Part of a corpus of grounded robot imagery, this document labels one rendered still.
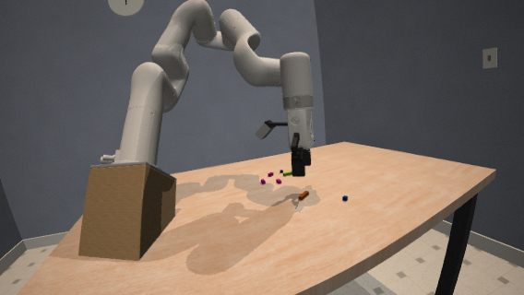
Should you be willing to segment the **orange rod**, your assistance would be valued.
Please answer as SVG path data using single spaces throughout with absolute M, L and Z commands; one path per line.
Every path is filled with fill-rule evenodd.
M 303 192 L 301 195 L 299 195 L 299 200 L 304 200 L 309 195 L 309 191 Z

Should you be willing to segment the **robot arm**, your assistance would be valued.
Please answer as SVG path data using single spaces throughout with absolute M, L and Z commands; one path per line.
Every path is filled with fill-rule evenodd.
M 252 50 L 260 43 L 260 34 L 240 12 L 225 10 L 219 23 L 221 33 L 205 0 L 188 0 L 175 10 L 152 51 L 153 63 L 144 63 L 133 73 L 120 150 L 103 155 L 101 164 L 146 161 L 157 167 L 162 115 L 176 105 L 189 76 L 184 51 L 192 27 L 199 45 L 233 51 L 234 65 L 248 84 L 282 87 L 283 108 L 314 106 L 308 54 L 258 57 Z

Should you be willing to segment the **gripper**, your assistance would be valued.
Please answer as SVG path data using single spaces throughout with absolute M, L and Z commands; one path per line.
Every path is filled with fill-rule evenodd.
M 292 176 L 304 177 L 305 166 L 311 166 L 310 148 L 314 144 L 314 133 L 310 109 L 314 109 L 314 106 L 283 109 L 288 111 L 288 139 L 289 148 L 292 151 Z M 297 122 L 294 119 L 297 119 L 295 120 Z

